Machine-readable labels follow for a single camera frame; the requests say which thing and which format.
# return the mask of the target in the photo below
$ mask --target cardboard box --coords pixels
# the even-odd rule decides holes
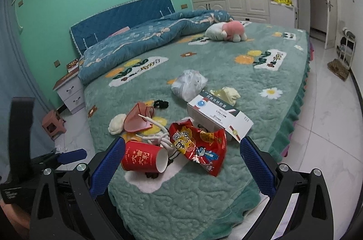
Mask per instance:
[[[210,132],[226,130],[227,140],[244,138],[253,122],[240,110],[203,90],[188,103],[188,115]]]

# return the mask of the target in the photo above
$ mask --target stuffed animal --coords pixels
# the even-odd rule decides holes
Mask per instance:
[[[239,21],[217,23],[206,30],[206,37],[215,41],[246,41],[247,35],[243,24]]]

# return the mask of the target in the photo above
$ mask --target blue headboard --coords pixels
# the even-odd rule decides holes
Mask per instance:
[[[146,21],[174,13],[171,0],[133,0],[114,6],[70,27],[73,43],[80,55],[97,42],[124,27],[134,27]]]

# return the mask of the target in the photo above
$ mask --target bedside table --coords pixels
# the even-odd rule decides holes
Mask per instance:
[[[83,85],[78,78],[79,68],[74,69],[57,81],[53,87],[72,114],[85,106]]]

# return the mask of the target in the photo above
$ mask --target yellow bag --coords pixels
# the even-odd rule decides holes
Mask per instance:
[[[286,5],[293,5],[292,0],[273,0],[277,3],[282,3],[282,4],[286,4]]]

